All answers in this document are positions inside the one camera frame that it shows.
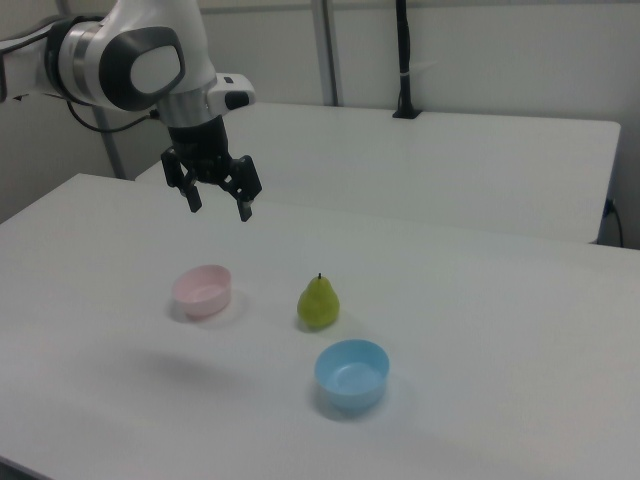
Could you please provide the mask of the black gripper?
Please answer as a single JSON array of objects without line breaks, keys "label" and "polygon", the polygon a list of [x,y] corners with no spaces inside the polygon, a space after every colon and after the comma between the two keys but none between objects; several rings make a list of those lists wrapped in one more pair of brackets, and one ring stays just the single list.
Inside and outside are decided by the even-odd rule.
[{"label": "black gripper", "polygon": [[221,185],[236,200],[240,220],[247,222],[262,185],[250,156],[230,155],[223,117],[192,127],[169,127],[168,132],[172,148],[161,155],[167,185],[179,190],[192,213],[202,207],[196,180]]}]

